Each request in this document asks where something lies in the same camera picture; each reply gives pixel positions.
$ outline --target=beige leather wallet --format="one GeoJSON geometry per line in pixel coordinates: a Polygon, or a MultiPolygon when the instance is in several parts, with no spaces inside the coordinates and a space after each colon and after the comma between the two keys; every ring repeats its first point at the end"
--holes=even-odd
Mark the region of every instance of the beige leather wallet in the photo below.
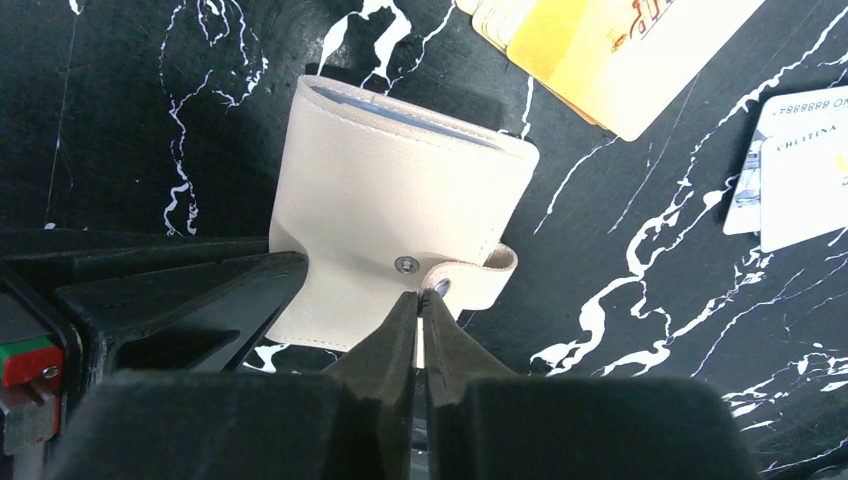
{"type": "Polygon", "coordinates": [[[536,148],[323,77],[298,80],[272,252],[309,258],[271,340],[348,351],[404,291],[436,288],[455,317],[494,304],[518,263],[499,243],[536,148]]]}

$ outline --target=black marble surface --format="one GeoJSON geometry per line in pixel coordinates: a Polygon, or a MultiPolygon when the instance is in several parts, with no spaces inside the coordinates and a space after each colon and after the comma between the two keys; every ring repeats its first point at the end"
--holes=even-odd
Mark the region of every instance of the black marble surface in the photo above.
{"type": "MultiPolygon", "coordinates": [[[[504,236],[521,266],[469,334],[519,373],[700,379],[765,473],[802,475],[848,445],[848,238],[766,255],[721,225],[762,102],[848,84],[847,14],[767,0],[626,143],[450,0],[4,1],[0,228],[265,235],[295,79],[320,69],[539,147],[504,236]]],[[[251,362],[336,355],[293,349],[251,362]]]]}

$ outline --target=white card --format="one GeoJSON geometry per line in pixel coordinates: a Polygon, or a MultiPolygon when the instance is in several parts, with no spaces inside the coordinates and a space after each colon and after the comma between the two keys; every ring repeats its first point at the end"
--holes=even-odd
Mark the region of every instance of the white card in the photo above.
{"type": "Polygon", "coordinates": [[[760,149],[767,139],[809,125],[827,123],[830,115],[848,115],[848,86],[770,98],[763,104],[757,129],[733,193],[724,233],[760,231],[760,149]]]}
{"type": "Polygon", "coordinates": [[[773,252],[848,226],[848,121],[775,136],[761,149],[760,244],[773,252]]]}

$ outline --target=green and red component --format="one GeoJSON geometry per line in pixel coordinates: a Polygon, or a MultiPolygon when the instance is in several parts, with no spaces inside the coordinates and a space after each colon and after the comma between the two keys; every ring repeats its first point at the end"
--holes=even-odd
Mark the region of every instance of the green and red component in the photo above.
{"type": "Polygon", "coordinates": [[[11,387],[43,377],[50,391],[58,394],[63,358],[62,350],[45,336],[0,345],[0,380],[4,387],[11,387]]]}

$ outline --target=wallet strap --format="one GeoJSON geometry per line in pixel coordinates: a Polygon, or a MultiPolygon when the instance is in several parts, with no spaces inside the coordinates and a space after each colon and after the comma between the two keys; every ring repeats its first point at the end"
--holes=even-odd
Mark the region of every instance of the wallet strap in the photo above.
{"type": "Polygon", "coordinates": [[[518,255],[499,243],[482,266],[456,261],[434,266],[424,277],[421,291],[447,288],[440,293],[445,296],[454,316],[462,310],[485,310],[495,304],[517,266],[518,255]]]}

